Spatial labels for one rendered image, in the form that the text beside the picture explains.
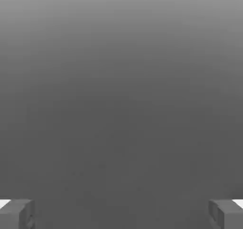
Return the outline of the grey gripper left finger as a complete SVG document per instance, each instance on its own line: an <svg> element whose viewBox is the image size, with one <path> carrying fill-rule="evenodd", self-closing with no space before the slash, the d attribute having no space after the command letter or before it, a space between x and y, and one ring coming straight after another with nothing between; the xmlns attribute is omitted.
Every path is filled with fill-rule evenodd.
<svg viewBox="0 0 243 229"><path fill-rule="evenodd" d="M36 229L35 201L0 199L0 229Z"/></svg>

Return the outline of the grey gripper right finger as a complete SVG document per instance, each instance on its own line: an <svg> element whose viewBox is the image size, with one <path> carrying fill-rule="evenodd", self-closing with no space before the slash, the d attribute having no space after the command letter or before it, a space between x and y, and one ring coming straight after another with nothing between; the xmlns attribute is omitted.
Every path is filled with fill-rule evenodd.
<svg viewBox="0 0 243 229"><path fill-rule="evenodd" d="M212 229L243 229L243 199L209 200Z"/></svg>

